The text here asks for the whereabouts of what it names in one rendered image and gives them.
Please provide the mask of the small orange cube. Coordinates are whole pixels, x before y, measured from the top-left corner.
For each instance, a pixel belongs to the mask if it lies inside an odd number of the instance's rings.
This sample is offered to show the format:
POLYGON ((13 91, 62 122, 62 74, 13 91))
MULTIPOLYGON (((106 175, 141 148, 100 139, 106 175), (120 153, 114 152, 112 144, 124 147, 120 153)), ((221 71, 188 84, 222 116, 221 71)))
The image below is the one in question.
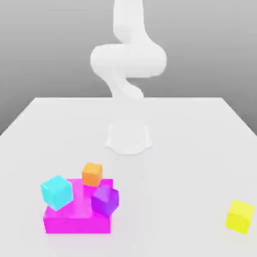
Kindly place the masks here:
POLYGON ((82 171, 82 182, 86 186, 98 187, 102 179, 102 165, 87 163, 82 171))

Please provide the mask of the small purple cube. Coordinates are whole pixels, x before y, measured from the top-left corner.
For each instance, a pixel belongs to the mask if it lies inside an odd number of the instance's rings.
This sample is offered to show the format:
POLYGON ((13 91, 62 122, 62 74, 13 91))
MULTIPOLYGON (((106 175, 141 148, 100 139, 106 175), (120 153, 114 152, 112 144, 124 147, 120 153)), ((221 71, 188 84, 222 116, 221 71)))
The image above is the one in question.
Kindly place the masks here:
POLYGON ((108 185, 99 186, 91 196, 92 210, 104 216, 111 216, 119 206, 119 191, 108 185))

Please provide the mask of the small cyan cube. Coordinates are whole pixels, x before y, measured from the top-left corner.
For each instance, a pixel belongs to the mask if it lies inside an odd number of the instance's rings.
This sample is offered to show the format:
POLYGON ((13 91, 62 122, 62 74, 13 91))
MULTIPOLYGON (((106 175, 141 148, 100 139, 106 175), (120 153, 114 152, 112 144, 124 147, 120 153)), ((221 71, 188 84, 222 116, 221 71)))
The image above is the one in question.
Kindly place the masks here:
POLYGON ((44 201, 54 211, 60 210, 73 201, 72 184, 60 175, 42 183, 41 192, 44 201))

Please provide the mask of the small yellow cube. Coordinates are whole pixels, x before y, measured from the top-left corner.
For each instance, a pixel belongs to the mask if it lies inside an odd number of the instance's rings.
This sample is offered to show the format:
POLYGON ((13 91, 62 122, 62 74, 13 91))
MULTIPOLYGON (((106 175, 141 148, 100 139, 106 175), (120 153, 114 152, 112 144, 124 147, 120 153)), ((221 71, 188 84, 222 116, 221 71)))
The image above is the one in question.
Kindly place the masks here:
POLYGON ((234 199, 229 208, 225 226, 246 235, 254 209, 253 205, 234 199))

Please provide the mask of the large magenta box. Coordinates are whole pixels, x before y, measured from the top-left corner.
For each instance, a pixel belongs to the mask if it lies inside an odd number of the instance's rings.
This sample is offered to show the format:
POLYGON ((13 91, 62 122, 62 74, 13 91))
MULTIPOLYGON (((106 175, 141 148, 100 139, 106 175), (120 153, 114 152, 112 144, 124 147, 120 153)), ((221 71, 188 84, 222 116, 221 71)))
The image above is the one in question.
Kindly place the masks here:
POLYGON ((111 216, 104 216, 92 210, 91 195, 97 189, 85 186, 82 179, 69 179, 72 184, 73 201, 55 211, 47 207, 43 216, 45 231, 55 233, 109 234, 111 216))

